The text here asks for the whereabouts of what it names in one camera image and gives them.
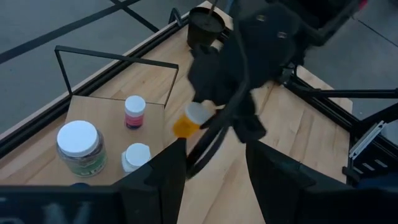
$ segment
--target white lid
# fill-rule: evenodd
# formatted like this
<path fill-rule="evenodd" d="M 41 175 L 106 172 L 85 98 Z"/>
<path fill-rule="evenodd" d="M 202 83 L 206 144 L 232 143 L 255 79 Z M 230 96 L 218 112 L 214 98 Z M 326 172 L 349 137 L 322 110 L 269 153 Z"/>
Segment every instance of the white lid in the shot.
<path fill-rule="evenodd" d="M 94 125 L 87 121 L 71 121 L 59 130 L 57 143 L 67 156 L 87 156 L 99 143 L 98 132 Z"/>
<path fill-rule="evenodd" d="M 145 105 L 141 96 L 129 96 L 124 102 L 124 110 L 129 116 L 140 116 L 144 113 Z"/>
<path fill-rule="evenodd" d="M 185 107 L 185 114 L 192 122 L 199 125 L 205 123 L 212 116 L 210 111 L 196 102 L 191 102 Z"/>
<path fill-rule="evenodd" d="M 132 144 L 127 148 L 126 160 L 132 166 L 140 167 L 144 165 L 150 161 L 149 146 L 142 143 Z"/>

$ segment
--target concrete floor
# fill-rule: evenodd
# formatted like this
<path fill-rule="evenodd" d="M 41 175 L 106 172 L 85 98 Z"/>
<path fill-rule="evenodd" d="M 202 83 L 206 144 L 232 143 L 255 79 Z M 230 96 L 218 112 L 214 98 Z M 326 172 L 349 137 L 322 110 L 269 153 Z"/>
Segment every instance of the concrete floor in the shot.
<path fill-rule="evenodd" d="M 167 24 L 171 8 L 183 14 L 203 0 L 142 0 L 130 6 L 157 27 Z M 227 0 L 220 1 L 224 8 Z M 2 0 L 0 52 L 112 6 L 109 0 Z M 370 28 L 386 37 L 383 39 Z M 305 66 L 336 89 L 398 87 L 398 6 L 370 0 L 326 46 L 312 49 Z M 59 37 L 0 65 L 0 133 L 66 91 L 53 49 L 56 45 L 122 54 L 152 32 L 124 11 Z M 110 60 L 63 54 L 72 85 Z M 356 100 L 353 113 L 364 118 L 396 100 Z M 385 135 L 398 143 L 398 124 Z"/>

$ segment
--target wooden board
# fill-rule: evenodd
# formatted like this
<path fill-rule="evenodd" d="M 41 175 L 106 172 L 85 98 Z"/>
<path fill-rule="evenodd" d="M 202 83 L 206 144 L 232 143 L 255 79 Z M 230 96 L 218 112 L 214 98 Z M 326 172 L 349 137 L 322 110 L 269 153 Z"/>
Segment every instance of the wooden board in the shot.
<path fill-rule="evenodd" d="M 219 9 L 217 12 L 231 19 Z M 165 108 L 164 146 L 175 140 L 170 132 L 173 123 L 182 113 L 182 108 L 193 97 L 193 90 L 185 75 L 192 62 L 186 44 L 187 28 L 158 45 L 145 58 L 177 63 L 180 72 Z M 173 70 L 133 64 L 104 86 L 93 96 L 125 99 L 132 93 L 148 98 L 148 101 L 163 103 L 167 96 L 168 82 Z M 298 76 L 316 88 L 330 88 L 304 68 Z M 341 167 L 346 166 L 349 134 L 313 109 L 306 102 L 272 82 L 253 90 L 257 113 L 268 130 L 261 139 L 277 150 L 290 155 L 304 164 L 344 181 Z M 352 102 L 334 99 L 336 103 L 351 112 Z M 24 184 L 40 172 L 49 160 L 49 141 L 53 142 L 60 120 L 32 137 L 0 161 L 0 184 Z M 188 140 L 191 148 L 201 133 Z M 224 143 L 210 163 L 185 185 L 180 208 L 179 223 L 263 223 L 261 212 L 248 177 L 245 145 L 236 139 L 230 130 Z"/>
<path fill-rule="evenodd" d="M 163 150 L 163 105 L 147 103 L 144 124 L 137 130 L 124 124 L 124 101 L 106 98 L 73 96 L 65 123 L 84 120 L 93 124 L 104 136 L 108 157 L 105 168 L 97 175 L 79 178 L 73 175 L 61 158 L 56 155 L 55 145 L 49 154 L 53 159 L 26 184 L 71 185 L 84 182 L 90 185 L 111 185 L 124 177 L 121 154 L 133 143 L 149 146 L 152 156 Z"/>

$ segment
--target wooden table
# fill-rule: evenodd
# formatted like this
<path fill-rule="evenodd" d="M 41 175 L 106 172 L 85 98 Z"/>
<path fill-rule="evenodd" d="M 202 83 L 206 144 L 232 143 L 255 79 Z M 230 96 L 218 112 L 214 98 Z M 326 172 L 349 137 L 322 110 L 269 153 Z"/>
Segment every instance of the wooden table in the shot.
<path fill-rule="evenodd" d="M 210 7 L 211 4 L 206 1 L 202 6 Z M 219 9 L 216 12 L 232 29 L 231 18 Z M 144 42 L 150 41 L 170 26 L 164 27 Z M 175 140 L 171 127 L 182 114 L 184 105 L 193 98 L 193 89 L 185 77 L 192 61 L 186 38 L 187 27 L 184 27 L 144 56 L 180 66 L 165 109 L 164 126 L 167 131 L 164 131 L 164 146 Z M 219 47 L 221 43 L 216 41 L 213 45 Z M 99 73 L 100 71 L 93 74 L 75 88 Z M 129 95 L 139 94 L 149 102 L 164 103 L 173 74 L 172 69 L 135 63 L 96 90 L 92 96 L 123 100 Z M 302 67 L 298 70 L 298 76 L 314 87 L 331 89 Z M 261 139 L 262 142 L 330 177 L 345 181 L 341 168 L 347 165 L 349 134 L 344 129 L 290 91 L 272 82 L 253 90 L 253 95 L 257 113 L 268 130 L 266 137 Z M 350 100 L 334 101 L 351 112 Z M 66 115 L 59 117 L 0 160 L 0 184 L 30 184 L 45 170 L 57 156 L 54 153 L 55 136 L 65 118 Z M 188 148 L 199 137 L 200 133 L 189 139 Z M 245 145 L 240 144 L 235 133 L 230 130 L 210 163 L 185 184 L 179 223 L 264 223 L 249 180 L 244 149 Z"/>

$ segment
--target white bottle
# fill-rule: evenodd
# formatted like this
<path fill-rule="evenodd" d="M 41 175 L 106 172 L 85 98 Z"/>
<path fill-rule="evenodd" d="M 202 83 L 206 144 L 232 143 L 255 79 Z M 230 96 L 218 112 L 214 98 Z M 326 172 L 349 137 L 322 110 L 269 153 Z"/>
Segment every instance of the white bottle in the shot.
<path fill-rule="evenodd" d="M 150 161 L 150 159 L 151 155 L 149 146 L 142 143 L 134 143 L 122 153 L 123 170 L 127 175 L 140 168 L 142 165 Z"/>

